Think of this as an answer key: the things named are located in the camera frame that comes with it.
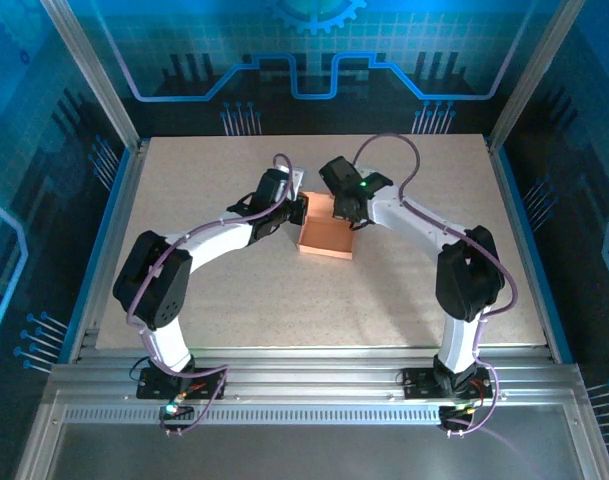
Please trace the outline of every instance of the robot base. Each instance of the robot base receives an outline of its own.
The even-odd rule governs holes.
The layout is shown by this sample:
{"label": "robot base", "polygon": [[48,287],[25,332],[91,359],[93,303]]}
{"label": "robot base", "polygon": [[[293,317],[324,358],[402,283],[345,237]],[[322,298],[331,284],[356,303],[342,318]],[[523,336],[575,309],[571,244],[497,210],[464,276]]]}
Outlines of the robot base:
{"label": "robot base", "polygon": [[[200,378],[180,378],[168,375],[150,364],[140,372],[136,397],[142,400],[172,401],[175,396],[186,392],[185,400],[208,400],[217,389],[224,372],[217,372]],[[191,359],[182,373],[199,373],[208,368],[196,368],[195,360]],[[216,399],[224,396],[226,384],[222,386]]]}
{"label": "robot base", "polygon": [[471,374],[455,389],[445,388],[438,383],[433,368],[404,368],[400,373],[400,384],[404,389],[406,400],[434,398],[475,400],[480,397],[480,391],[473,385],[475,382],[471,383],[472,380],[478,380],[479,385],[483,386],[484,398],[493,396],[489,373],[484,367],[474,366]]}

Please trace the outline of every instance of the enclosure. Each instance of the enclosure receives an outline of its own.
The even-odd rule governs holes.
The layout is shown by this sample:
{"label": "enclosure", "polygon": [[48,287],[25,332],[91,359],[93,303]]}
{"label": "enclosure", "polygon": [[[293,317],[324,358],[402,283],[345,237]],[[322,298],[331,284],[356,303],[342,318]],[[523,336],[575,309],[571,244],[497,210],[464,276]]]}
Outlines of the enclosure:
{"label": "enclosure", "polygon": [[[379,226],[305,255],[284,225],[191,277],[184,339],[230,370],[165,438],[112,294],[135,239],[217,220],[278,152],[326,192],[387,132],[421,154],[407,195],[515,278],[488,431],[447,438],[398,384],[440,348],[434,262]],[[361,161],[398,185],[413,152]],[[196,471],[609,478],[609,0],[0,0],[0,478]]]}

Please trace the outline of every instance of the vertical metal post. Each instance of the vertical metal post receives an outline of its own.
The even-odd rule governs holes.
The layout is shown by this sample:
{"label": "vertical metal post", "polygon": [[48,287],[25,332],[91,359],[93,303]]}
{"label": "vertical metal post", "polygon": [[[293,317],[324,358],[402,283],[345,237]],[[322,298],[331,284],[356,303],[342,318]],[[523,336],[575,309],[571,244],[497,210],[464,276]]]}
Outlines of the vertical metal post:
{"label": "vertical metal post", "polygon": [[131,154],[136,154],[140,137],[68,2],[66,0],[41,0],[41,2],[106,116],[113,124],[113,128]]}
{"label": "vertical metal post", "polygon": [[491,132],[489,148],[492,153],[497,152],[508,138],[535,88],[548,70],[557,50],[573,26],[585,1],[563,0],[553,15]]}

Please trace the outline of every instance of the aluminum frame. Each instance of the aluminum frame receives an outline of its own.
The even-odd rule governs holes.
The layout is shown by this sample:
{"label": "aluminum frame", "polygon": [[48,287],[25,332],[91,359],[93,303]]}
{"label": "aluminum frame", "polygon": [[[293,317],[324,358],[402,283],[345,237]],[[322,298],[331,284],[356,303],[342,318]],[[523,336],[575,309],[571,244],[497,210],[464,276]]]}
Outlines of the aluminum frame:
{"label": "aluminum frame", "polygon": [[97,328],[99,319],[104,316],[106,298],[111,291],[113,272],[115,272],[119,260],[120,245],[122,245],[126,235],[126,227],[135,201],[148,146],[148,141],[142,142],[137,155],[133,155],[125,167],[126,170],[122,183],[119,185],[115,208],[109,219],[107,234],[101,246],[97,265],[92,270],[89,291],[85,298],[78,299],[78,303],[83,302],[82,313],[72,347],[65,360],[67,363],[75,361],[79,355],[82,343],[87,335],[87,329]]}
{"label": "aluminum frame", "polygon": [[528,222],[520,220],[520,214],[518,212],[519,197],[516,197],[511,192],[511,181],[509,181],[506,169],[503,166],[501,151],[491,151],[489,149],[489,155],[491,158],[491,164],[495,171],[495,177],[497,178],[497,184],[500,189],[500,194],[504,200],[504,206],[508,215],[513,234],[515,235],[515,243],[522,259],[522,265],[528,278],[528,284],[535,300],[535,309],[537,310],[540,324],[544,330],[544,336],[547,340],[547,345],[551,350],[553,358],[558,363],[570,362],[571,357],[570,351],[563,332],[556,333],[553,328],[553,320],[551,318],[551,312],[547,308],[547,302],[544,298],[543,290],[548,289],[548,285],[543,285],[537,275],[537,269],[535,262],[531,256],[528,247],[528,241],[526,239],[525,229],[530,229]]}
{"label": "aluminum frame", "polygon": [[553,18],[551,18],[493,127],[490,135],[490,150],[492,153],[497,153],[504,145],[526,104],[531,99],[535,88],[548,70],[557,50],[575,23],[575,19],[585,2],[586,0],[563,0]]}
{"label": "aluminum frame", "polygon": [[[90,333],[76,364],[53,368],[17,479],[48,478],[67,423],[156,423],[163,402],[134,398],[136,384],[128,377],[143,352],[106,355],[94,349]],[[422,410],[429,413],[420,423],[437,423],[431,408],[434,411],[450,402],[404,400],[397,383],[400,368],[430,366],[436,352],[410,348],[201,350],[200,365],[226,362],[231,369],[225,398],[217,402],[209,423],[248,424],[245,412],[249,410],[267,412],[265,419],[250,418],[253,424],[337,424],[346,411],[382,412],[371,419],[378,424],[418,424],[398,418],[395,412]],[[555,364],[545,347],[487,348],[482,355],[498,369],[503,392],[500,408],[562,406],[584,478],[609,479],[608,452],[576,365]],[[289,414],[280,414],[294,410],[318,413],[295,422]]]}
{"label": "aluminum frame", "polygon": [[140,136],[70,5],[66,0],[40,1],[113,128],[130,153],[135,154]]}

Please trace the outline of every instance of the metal extrusion bar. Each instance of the metal extrusion bar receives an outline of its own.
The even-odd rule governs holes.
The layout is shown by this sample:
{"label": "metal extrusion bar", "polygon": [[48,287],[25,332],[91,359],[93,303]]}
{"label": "metal extrusion bar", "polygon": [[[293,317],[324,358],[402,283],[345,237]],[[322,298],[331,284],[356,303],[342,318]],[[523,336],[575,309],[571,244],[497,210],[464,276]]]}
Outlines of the metal extrusion bar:
{"label": "metal extrusion bar", "polygon": [[[406,405],[425,403],[404,401],[399,370],[404,367],[430,367],[432,355],[413,349],[218,349],[200,352],[200,366],[230,366],[227,402],[259,404],[381,404],[403,402]],[[482,355],[496,365],[502,388],[513,404],[530,404],[534,396],[540,400],[546,388],[568,384],[568,368],[554,365],[546,349],[511,349],[502,355],[502,348],[484,350]],[[67,404],[157,405],[158,402],[134,398],[136,384],[128,377],[139,353],[132,356],[87,357],[82,350],[78,364],[54,367],[51,386],[45,401]],[[532,382],[532,376],[540,379]],[[555,403],[568,390],[548,395],[546,403]],[[433,399],[433,405],[451,405],[452,401]]]}
{"label": "metal extrusion bar", "polygon": [[491,132],[491,152],[497,152],[508,138],[585,1],[566,0],[555,12]]}
{"label": "metal extrusion bar", "polygon": [[579,368],[575,368],[578,369],[578,384],[573,389],[575,401],[564,404],[569,432],[584,478],[609,479],[609,453],[588,394],[581,383]]}
{"label": "metal extrusion bar", "polygon": [[37,410],[33,429],[24,447],[16,480],[42,480],[55,461],[57,442],[64,424],[66,406],[42,403]]}
{"label": "metal extrusion bar", "polygon": [[68,2],[41,0],[41,3],[120,139],[135,154],[140,137]]}
{"label": "metal extrusion bar", "polygon": [[535,308],[538,311],[540,323],[542,324],[544,334],[548,340],[548,346],[551,349],[551,353],[553,354],[555,361],[568,362],[569,358],[567,357],[570,357],[570,352],[562,352],[560,350],[560,344],[565,344],[566,338],[556,338],[555,331],[553,329],[553,322],[551,321],[551,316],[546,307],[544,295],[542,294],[542,285],[538,280],[535,263],[533,262],[531,253],[529,252],[528,241],[526,239],[526,234],[524,233],[525,228],[528,228],[528,222],[526,217],[524,219],[524,224],[522,221],[520,221],[520,215],[518,213],[519,207],[516,203],[519,201],[519,197],[516,197],[511,193],[510,181],[507,176],[510,175],[510,172],[507,174],[499,152],[491,152],[490,157],[491,164],[495,170],[497,184],[500,188],[502,198],[504,199],[506,213],[508,214],[508,219],[511,223],[511,229],[515,234],[517,249],[520,254],[520,258],[522,259],[522,265],[524,265],[524,271],[526,272],[529,280],[528,284],[531,294],[535,300]]}
{"label": "metal extrusion bar", "polygon": [[90,288],[84,298],[80,297],[81,300],[78,299],[79,305],[76,304],[75,306],[73,312],[74,316],[77,315],[78,308],[82,309],[79,314],[79,327],[76,331],[68,332],[69,335],[75,335],[75,339],[68,352],[68,357],[66,359],[61,359],[62,361],[72,362],[77,358],[90,323],[93,319],[102,318],[104,315],[104,310],[106,308],[105,299],[109,295],[111,288],[110,283],[113,280],[113,272],[119,257],[119,248],[115,248],[115,245],[121,245],[124,240],[128,216],[130,215],[131,207],[135,200],[135,192],[137,191],[140,173],[144,166],[147,149],[148,142],[144,142],[140,147],[138,154],[122,166],[122,168],[125,168],[125,171],[123,180],[116,192],[117,199],[115,201],[115,210],[111,215],[106,229],[106,237],[100,247],[101,250],[98,255],[96,268],[92,272],[90,272],[90,270],[87,271],[87,275],[92,275],[92,277],[88,279]]}

